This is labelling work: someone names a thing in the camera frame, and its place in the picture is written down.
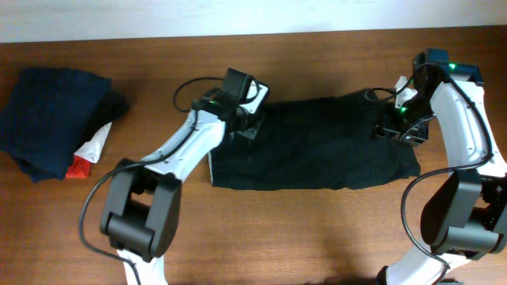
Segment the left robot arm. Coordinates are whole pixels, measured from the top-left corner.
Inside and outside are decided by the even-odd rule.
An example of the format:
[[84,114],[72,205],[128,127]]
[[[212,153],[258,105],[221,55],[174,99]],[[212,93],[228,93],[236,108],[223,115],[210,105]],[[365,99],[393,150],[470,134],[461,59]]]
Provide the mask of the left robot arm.
[[177,231],[182,185],[228,135],[254,139],[269,87],[228,69],[220,87],[194,101],[177,132],[139,162],[112,171],[100,230],[116,249],[129,284],[164,284],[163,256]]

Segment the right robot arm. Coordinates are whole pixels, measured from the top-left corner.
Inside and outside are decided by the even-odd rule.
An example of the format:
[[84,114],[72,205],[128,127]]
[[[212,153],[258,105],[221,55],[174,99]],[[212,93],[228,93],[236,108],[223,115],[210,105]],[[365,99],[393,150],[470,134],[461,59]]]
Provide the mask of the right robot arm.
[[[453,269],[506,247],[506,162],[486,115],[483,85],[476,65],[428,48],[414,57],[410,77],[401,77],[383,99],[372,137],[418,146],[429,137],[429,122],[437,120],[448,167],[407,185],[400,211],[413,246],[382,268],[376,283],[446,284]],[[444,173],[448,179],[424,206],[416,239],[406,220],[408,195],[417,183]]]

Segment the black shorts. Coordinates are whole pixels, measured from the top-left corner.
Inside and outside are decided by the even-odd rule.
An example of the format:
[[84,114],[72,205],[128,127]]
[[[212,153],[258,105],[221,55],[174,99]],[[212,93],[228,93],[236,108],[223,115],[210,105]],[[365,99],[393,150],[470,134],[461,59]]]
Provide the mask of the black shorts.
[[362,189],[417,177],[410,146],[374,139],[383,108],[364,91],[265,104],[257,137],[234,135],[208,155],[211,184],[234,190]]

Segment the folded white garment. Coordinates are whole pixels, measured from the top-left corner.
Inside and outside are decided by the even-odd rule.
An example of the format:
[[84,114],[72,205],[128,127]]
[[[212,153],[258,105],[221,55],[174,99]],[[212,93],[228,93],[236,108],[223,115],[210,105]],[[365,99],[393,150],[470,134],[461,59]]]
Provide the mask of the folded white garment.
[[104,148],[106,139],[108,138],[109,131],[112,123],[107,123],[101,127],[91,138],[91,140],[84,142],[75,152],[74,155],[84,160],[96,164],[101,158],[101,153]]

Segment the folded red garment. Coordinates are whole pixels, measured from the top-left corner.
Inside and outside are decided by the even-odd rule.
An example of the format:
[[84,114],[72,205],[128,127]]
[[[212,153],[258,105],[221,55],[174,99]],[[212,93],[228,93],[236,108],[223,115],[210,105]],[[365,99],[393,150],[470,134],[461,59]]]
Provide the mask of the folded red garment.
[[68,168],[66,178],[85,179],[90,175],[91,163],[84,158],[74,156],[73,164]]

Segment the folded navy blue garment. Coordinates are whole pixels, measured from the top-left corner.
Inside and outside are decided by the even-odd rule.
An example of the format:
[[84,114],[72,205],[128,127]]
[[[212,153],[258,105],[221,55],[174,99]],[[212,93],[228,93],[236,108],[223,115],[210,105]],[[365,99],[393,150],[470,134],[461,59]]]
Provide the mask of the folded navy blue garment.
[[62,180],[111,80],[71,68],[26,68],[1,111],[1,151],[32,182]]

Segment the folded dark grey garment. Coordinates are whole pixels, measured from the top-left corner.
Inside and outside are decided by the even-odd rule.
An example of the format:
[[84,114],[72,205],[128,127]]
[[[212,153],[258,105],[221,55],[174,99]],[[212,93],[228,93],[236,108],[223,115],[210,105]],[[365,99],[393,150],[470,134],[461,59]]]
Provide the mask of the folded dark grey garment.
[[124,95],[110,89],[102,98],[101,103],[93,112],[82,134],[77,148],[89,142],[93,136],[106,124],[109,124],[125,115],[130,104]]

